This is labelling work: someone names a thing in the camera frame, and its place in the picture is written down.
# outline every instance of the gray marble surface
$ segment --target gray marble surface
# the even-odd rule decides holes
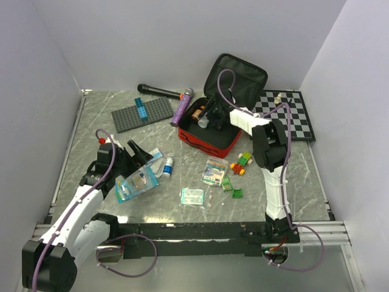
[[[201,92],[196,92],[196,96],[200,97]],[[69,204],[80,178],[88,165],[96,159],[98,142],[95,130],[104,128],[114,133],[111,111],[134,105],[136,97],[141,97],[144,102],[157,98],[137,91],[96,91],[86,97],[58,193],[54,220]],[[170,101],[175,110],[178,101]],[[174,154],[173,174],[171,178],[160,178],[159,186],[123,204],[117,202],[112,190],[97,212],[116,215],[121,223],[264,220],[265,183],[262,171],[254,162],[246,167],[243,176],[235,176],[231,170],[228,171],[232,186],[243,190],[242,198],[233,199],[231,192],[223,192],[221,187],[211,187],[201,181],[208,155],[179,140],[177,128],[170,125],[170,119],[120,133],[117,137],[122,145],[132,139],[146,151],[162,146],[167,153]],[[239,153],[244,151],[252,151],[252,142],[246,133],[241,135],[225,159],[229,163],[236,162]],[[329,220],[307,143],[292,143],[286,177],[287,197],[294,221]],[[204,205],[181,205],[179,193],[183,187],[203,189]]]

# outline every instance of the open case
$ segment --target open case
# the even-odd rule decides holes
[[[241,130],[229,123],[218,130],[215,127],[203,129],[191,118],[192,114],[201,106],[205,106],[209,99],[218,92],[218,75],[223,69],[231,69],[235,75],[235,85],[232,96],[239,107],[252,110],[260,93],[267,82],[267,73],[251,63],[230,54],[222,54],[213,65],[204,85],[204,95],[193,102],[178,124],[178,136],[185,143],[198,148],[209,155],[224,158],[237,142]],[[220,87],[225,96],[230,96],[233,76],[230,72],[222,75]]]

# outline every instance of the blue package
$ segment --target blue package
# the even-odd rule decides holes
[[[121,204],[134,198],[153,187],[158,186],[158,180],[150,167],[142,167],[127,179],[120,179],[116,182],[116,198]]]

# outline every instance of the white wall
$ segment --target white wall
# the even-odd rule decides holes
[[[0,1],[0,290],[49,210],[80,103],[75,80],[31,1]]]
[[[298,89],[345,0],[33,0],[81,88],[201,89],[217,56]]]
[[[368,291],[389,275],[389,2],[348,0],[301,86],[336,218]]]

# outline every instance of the purple microphone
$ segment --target purple microphone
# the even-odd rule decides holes
[[[181,120],[181,117],[184,115],[184,112],[187,110],[190,103],[190,99],[194,96],[193,89],[187,88],[184,91],[184,94],[181,97],[180,104],[178,104],[177,111],[174,113],[174,116],[171,118],[170,125],[176,127],[178,122]]]

